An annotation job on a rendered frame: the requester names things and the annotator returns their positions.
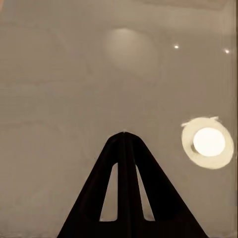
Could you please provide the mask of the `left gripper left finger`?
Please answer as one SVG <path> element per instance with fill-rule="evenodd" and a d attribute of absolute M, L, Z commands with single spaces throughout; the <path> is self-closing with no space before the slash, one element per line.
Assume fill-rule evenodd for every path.
<path fill-rule="evenodd" d="M 118 219 L 99 221 L 118 163 Z M 108 139 L 57 238 L 132 238 L 124 132 Z"/>

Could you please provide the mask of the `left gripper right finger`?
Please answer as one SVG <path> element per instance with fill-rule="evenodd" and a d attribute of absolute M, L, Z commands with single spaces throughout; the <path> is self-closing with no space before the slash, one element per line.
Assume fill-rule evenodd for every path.
<path fill-rule="evenodd" d="M 124 138 L 132 238 L 208 238 L 143 140 Z M 144 219 L 136 165 L 155 221 Z"/>

